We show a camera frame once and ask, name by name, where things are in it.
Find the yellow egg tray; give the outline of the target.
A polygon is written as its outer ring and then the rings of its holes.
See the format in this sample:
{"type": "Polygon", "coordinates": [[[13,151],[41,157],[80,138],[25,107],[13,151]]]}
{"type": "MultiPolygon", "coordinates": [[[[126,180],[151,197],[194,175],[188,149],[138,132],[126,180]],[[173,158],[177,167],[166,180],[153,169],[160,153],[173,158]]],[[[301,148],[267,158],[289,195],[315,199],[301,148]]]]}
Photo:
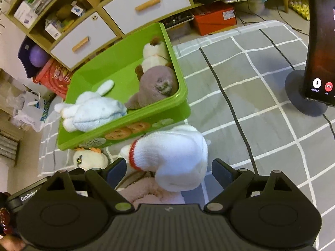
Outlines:
{"type": "Polygon", "coordinates": [[[309,2],[307,0],[289,0],[289,8],[303,19],[310,21],[309,2]]]}

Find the white plastic bag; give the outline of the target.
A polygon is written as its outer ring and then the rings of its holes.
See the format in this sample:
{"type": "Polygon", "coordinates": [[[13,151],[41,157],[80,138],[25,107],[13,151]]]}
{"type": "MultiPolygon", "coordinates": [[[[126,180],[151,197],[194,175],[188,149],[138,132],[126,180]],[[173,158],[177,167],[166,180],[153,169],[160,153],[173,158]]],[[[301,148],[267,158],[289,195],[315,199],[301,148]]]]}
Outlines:
{"type": "Polygon", "coordinates": [[[13,108],[15,120],[30,126],[35,132],[40,132],[44,128],[50,102],[40,95],[24,91],[18,96],[8,97],[7,104],[13,108]]]}

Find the white sock red cuff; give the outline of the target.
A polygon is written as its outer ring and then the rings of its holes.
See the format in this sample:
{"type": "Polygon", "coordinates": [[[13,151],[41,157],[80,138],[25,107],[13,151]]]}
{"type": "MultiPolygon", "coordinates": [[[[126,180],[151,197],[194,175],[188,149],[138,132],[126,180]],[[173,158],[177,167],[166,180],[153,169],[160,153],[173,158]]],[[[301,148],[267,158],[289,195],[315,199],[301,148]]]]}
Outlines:
{"type": "Polygon", "coordinates": [[[132,170],[153,172],[157,184],[168,192],[196,189],[208,166],[208,145],[191,125],[153,132],[121,148],[132,170]]]}

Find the orange shoe box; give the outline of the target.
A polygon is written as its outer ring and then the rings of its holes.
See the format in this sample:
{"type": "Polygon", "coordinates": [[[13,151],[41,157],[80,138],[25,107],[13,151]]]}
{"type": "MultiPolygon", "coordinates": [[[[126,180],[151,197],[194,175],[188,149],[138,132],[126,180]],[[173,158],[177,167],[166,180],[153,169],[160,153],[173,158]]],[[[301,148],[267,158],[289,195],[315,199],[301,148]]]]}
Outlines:
{"type": "Polygon", "coordinates": [[[201,36],[226,29],[237,24],[232,5],[215,2],[192,10],[193,24],[201,36]]]}

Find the purple ball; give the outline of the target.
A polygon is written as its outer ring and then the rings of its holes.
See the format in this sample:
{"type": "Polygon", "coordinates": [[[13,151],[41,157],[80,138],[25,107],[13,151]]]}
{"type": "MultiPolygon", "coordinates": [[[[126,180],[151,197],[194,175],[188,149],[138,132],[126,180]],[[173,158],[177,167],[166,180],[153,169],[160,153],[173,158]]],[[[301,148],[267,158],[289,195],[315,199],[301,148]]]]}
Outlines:
{"type": "Polygon", "coordinates": [[[34,45],[30,50],[29,59],[32,65],[41,68],[48,62],[50,55],[40,46],[34,45]]]}

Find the red snack box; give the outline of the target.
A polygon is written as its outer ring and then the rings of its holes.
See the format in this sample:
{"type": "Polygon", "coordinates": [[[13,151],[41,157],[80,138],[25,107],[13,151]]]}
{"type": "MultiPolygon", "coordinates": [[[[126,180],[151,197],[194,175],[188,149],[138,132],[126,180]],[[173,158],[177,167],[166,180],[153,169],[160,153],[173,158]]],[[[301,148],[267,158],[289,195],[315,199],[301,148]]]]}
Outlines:
{"type": "Polygon", "coordinates": [[[73,73],[54,58],[50,58],[44,67],[33,77],[33,82],[44,85],[63,99],[66,98],[73,73]]]}

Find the purple grey plush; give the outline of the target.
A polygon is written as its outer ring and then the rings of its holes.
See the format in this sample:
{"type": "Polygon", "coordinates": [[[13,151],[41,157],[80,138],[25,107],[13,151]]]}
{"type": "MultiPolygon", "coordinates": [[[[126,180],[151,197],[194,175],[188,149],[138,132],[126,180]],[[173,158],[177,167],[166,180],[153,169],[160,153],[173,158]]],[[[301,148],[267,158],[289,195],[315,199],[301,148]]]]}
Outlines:
{"type": "Polygon", "coordinates": [[[127,109],[140,109],[173,96],[179,89],[175,71],[167,66],[147,70],[139,80],[139,91],[125,103],[127,109]]]}

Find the smartphone on stand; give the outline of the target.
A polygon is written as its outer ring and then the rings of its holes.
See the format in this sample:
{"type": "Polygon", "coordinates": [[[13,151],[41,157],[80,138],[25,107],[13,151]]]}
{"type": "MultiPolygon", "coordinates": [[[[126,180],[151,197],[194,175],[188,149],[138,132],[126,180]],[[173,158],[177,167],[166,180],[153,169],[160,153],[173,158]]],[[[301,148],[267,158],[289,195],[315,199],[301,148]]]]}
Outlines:
{"type": "Polygon", "coordinates": [[[306,98],[334,106],[334,0],[309,0],[306,98]]]}

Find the white blue cinnamoroll plush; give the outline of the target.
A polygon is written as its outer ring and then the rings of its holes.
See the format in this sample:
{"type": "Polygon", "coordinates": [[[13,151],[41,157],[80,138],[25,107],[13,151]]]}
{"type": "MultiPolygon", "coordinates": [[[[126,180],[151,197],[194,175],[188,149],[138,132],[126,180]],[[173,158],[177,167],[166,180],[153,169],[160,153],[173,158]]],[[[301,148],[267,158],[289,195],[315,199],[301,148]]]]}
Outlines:
{"type": "Polygon", "coordinates": [[[114,81],[107,80],[95,92],[80,94],[74,104],[56,104],[54,110],[63,119],[64,129],[69,133],[89,132],[127,115],[124,104],[105,96],[114,85],[114,81]]]}

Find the green plastic storage bin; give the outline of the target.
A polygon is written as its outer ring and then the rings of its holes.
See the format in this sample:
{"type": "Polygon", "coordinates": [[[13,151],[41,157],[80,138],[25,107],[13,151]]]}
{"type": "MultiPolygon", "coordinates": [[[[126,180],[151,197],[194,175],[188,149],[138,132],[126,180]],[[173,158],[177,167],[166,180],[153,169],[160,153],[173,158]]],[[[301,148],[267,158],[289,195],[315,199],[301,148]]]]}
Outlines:
{"type": "Polygon", "coordinates": [[[187,85],[167,31],[161,23],[154,23],[134,32],[79,68],[72,76],[65,102],[75,103],[80,94],[95,91],[109,79],[115,85],[107,96],[122,103],[127,102],[139,90],[135,67],[143,61],[143,48],[153,37],[159,37],[166,44],[179,83],[178,91],[173,96],[149,106],[130,110],[126,116],[87,133],[69,133],[60,126],[60,150],[77,147],[104,148],[175,124],[190,116],[187,85]]]}

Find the pink fluffy plush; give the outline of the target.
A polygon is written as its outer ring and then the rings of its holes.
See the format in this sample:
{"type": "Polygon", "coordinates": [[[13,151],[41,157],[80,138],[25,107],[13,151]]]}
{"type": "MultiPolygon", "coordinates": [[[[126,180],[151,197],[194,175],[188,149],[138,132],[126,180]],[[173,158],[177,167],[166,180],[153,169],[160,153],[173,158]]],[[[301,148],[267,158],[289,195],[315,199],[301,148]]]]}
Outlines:
{"type": "Polygon", "coordinates": [[[161,188],[153,177],[138,180],[118,190],[128,202],[137,208],[140,204],[180,205],[185,204],[180,192],[168,192],[161,188]]]}

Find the grey checked bed sheet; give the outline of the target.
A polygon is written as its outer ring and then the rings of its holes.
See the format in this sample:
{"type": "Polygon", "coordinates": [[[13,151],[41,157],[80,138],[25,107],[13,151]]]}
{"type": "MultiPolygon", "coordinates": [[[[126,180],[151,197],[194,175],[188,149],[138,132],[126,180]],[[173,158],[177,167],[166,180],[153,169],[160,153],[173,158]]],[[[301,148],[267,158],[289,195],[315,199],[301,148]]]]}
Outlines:
{"type": "Polygon", "coordinates": [[[321,250],[334,250],[334,109],[301,114],[285,92],[307,48],[285,25],[254,24],[174,47],[190,117],[209,141],[208,158],[261,175],[283,171],[322,216],[321,250]]]}

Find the black round phone stand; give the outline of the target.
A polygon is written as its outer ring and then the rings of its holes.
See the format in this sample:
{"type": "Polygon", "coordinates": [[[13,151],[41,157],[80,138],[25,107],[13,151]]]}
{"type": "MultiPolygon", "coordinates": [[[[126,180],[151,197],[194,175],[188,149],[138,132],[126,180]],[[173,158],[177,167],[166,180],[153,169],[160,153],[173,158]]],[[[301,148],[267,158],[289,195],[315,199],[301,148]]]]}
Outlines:
{"type": "Polygon", "coordinates": [[[285,80],[285,91],[290,102],[298,111],[310,117],[322,116],[328,109],[324,103],[310,100],[303,95],[304,71],[293,70],[285,80]]]}

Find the wooden cabinet with drawers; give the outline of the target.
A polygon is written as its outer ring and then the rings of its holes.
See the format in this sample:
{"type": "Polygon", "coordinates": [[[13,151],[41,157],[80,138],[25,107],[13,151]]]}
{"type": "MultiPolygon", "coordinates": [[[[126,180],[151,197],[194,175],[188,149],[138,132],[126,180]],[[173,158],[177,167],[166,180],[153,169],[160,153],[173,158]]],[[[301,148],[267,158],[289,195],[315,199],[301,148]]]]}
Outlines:
{"type": "Polygon", "coordinates": [[[199,6],[196,0],[11,0],[6,15],[73,70],[115,40],[199,6]]]}

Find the brown white dog plush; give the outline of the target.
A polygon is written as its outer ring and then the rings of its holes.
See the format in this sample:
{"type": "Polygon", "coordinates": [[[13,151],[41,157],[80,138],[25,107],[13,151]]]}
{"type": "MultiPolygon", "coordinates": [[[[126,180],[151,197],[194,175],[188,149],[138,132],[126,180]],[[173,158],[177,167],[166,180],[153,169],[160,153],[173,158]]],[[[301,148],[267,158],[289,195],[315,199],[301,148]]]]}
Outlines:
{"type": "Polygon", "coordinates": [[[144,73],[155,66],[173,68],[165,42],[159,37],[153,37],[143,48],[143,62],[136,66],[135,73],[140,80],[144,73]]]}

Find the white chick plush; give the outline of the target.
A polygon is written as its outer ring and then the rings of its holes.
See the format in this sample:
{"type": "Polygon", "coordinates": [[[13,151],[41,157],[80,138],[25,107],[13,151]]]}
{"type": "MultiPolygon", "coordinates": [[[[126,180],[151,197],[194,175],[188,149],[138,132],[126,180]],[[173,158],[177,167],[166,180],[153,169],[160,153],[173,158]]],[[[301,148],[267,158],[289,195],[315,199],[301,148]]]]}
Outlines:
{"type": "Polygon", "coordinates": [[[101,149],[82,147],[75,149],[73,155],[73,165],[85,171],[100,168],[105,169],[108,166],[108,158],[101,149]]]}

